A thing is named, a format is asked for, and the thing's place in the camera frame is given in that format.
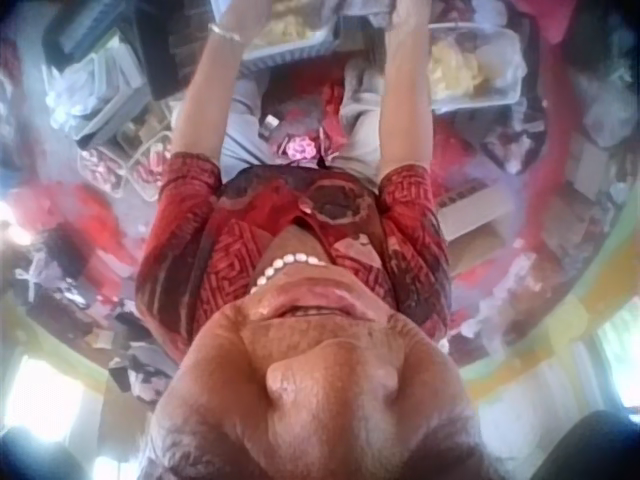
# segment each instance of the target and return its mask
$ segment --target wrist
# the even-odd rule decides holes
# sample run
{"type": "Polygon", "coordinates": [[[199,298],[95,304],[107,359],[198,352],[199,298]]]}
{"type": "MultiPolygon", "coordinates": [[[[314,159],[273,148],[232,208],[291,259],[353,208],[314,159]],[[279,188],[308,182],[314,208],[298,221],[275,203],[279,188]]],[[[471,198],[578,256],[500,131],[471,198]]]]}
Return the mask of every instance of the wrist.
{"type": "Polygon", "coordinates": [[[221,29],[237,35],[245,46],[253,43],[264,29],[264,26],[260,27],[254,22],[249,21],[246,13],[242,15],[241,12],[237,12],[236,9],[233,8],[233,5],[225,12],[218,25],[221,29]]]}
{"type": "Polygon", "coordinates": [[[402,24],[387,31],[387,65],[400,55],[428,60],[431,53],[430,39],[429,27],[422,24],[402,24]]]}

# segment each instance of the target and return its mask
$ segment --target gray fabric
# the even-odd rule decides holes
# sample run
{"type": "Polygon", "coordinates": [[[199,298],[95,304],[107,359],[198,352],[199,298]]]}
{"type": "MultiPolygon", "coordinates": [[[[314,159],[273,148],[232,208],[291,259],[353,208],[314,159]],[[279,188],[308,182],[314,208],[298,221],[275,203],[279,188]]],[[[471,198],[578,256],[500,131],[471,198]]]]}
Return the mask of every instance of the gray fabric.
{"type": "Polygon", "coordinates": [[[336,15],[362,16],[377,28],[391,25],[396,0],[316,0],[309,5],[310,19],[320,19],[326,25],[336,15]]]}

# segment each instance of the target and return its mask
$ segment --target bracelet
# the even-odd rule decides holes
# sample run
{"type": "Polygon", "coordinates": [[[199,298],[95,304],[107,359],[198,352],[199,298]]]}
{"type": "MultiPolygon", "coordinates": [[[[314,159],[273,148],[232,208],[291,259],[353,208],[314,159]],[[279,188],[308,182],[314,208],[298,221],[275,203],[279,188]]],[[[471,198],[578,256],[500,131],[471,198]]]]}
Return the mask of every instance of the bracelet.
{"type": "Polygon", "coordinates": [[[223,30],[222,28],[220,28],[218,25],[216,25],[215,23],[210,23],[209,24],[209,31],[213,32],[217,35],[220,35],[223,38],[226,38],[227,40],[231,40],[232,42],[237,42],[241,45],[244,45],[245,42],[242,40],[242,37],[240,35],[238,35],[237,33],[233,33],[233,32],[228,32],[226,30],[223,30]]]}

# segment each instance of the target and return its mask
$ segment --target nose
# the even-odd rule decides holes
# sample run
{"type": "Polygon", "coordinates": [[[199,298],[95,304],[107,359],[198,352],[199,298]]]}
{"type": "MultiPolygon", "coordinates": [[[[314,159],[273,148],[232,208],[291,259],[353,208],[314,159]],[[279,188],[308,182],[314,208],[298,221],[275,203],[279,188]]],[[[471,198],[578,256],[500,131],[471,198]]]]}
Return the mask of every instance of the nose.
{"type": "Polygon", "coordinates": [[[266,384],[276,409],[295,416],[338,416],[388,409],[398,390],[398,372],[378,352],[349,341],[326,342],[303,355],[278,362],[266,384]]]}

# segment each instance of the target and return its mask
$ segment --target window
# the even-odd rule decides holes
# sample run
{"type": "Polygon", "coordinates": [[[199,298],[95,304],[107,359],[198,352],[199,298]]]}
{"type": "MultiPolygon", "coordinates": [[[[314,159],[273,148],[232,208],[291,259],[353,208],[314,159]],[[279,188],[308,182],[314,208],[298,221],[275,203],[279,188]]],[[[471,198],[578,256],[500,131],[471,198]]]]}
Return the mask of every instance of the window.
{"type": "Polygon", "coordinates": [[[640,407],[640,298],[635,297],[598,331],[611,381],[622,405],[640,407]]]}
{"type": "Polygon", "coordinates": [[[48,363],[25,356],[9,393],[5,426],[23,426],[49,442],[65,442],[82,400],[82,385],[48,363]]]}
{"type": "Polygon", "coordinates": [[[92,480],[136,480],[138,465],[135,462],[118,463],[107,457],[96,458],[92,480]]]}

